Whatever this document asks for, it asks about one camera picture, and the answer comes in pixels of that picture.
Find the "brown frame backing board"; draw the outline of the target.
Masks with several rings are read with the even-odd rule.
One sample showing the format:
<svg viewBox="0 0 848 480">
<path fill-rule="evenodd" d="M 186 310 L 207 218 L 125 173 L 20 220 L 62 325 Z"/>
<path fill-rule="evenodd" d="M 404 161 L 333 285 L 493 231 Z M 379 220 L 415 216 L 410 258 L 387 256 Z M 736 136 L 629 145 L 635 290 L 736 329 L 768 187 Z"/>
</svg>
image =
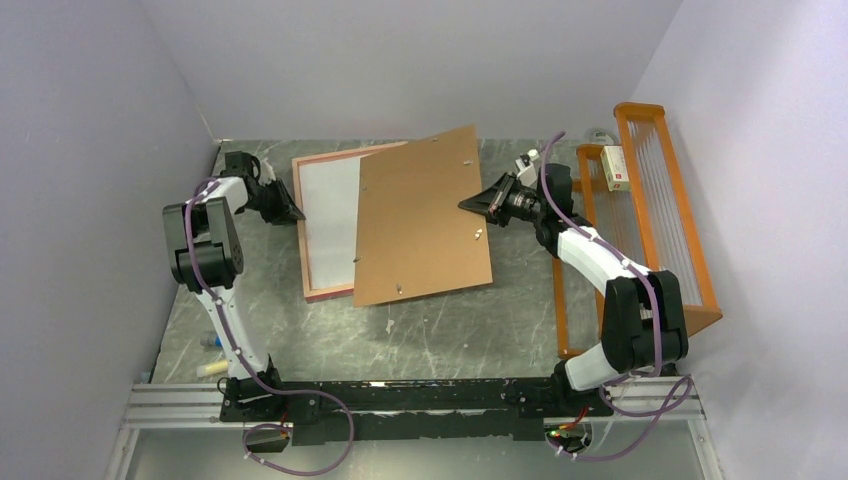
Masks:
<svg viewBox="0 0 848 480">
<path fill-rule="evenodd" d="M 483 189 L 474 126 L 363 158 L 359 187 L 354 306 L 492 283 L 486 222 L 458 206 Z"/>
</svg>

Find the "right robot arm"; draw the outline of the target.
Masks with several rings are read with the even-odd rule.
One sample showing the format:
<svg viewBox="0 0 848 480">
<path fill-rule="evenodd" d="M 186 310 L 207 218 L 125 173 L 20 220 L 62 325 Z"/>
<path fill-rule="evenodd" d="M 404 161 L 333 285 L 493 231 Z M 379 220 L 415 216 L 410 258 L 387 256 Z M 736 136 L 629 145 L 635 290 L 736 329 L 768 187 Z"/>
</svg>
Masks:
<svg viewBox="0 0 848 480">
<path fill-rule="evenodd" d="M 588 390 L 631 375 L 658 375 L 689 350 L 677 276 L 650 270 L 613 247 L 574 211 L 572 193 L 570 168 L 545 164 L 534 186 L 506 173 L 458 204 L 500 227 L 513 219 L 531 223 L 537 242 L 602 294 L 598 344 L 566 360 L 565 378 L 549 390 L 551 405 L 564 415 L 587 403 Z"/>
</svg>

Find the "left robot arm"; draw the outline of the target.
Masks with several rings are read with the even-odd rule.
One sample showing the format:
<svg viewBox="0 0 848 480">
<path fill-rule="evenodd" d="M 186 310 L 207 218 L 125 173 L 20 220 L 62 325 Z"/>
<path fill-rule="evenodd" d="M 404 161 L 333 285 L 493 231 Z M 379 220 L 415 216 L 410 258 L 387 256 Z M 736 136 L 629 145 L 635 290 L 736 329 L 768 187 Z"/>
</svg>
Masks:
<svg viewBox="0 0 848 480">
<path fill-rule="evenodd" d="M 246 210 L 272 226 L 306 218 L 268 162 L 233 151 L 188 200 L 164 207 L 162 219 L 171 274 L 201 302 L 225 351 L 226 402 L 246 403 L 258 418 L 272 420 L 287 395 L 240 299 L 245 260 L 234 218 Z"/>
</svg>

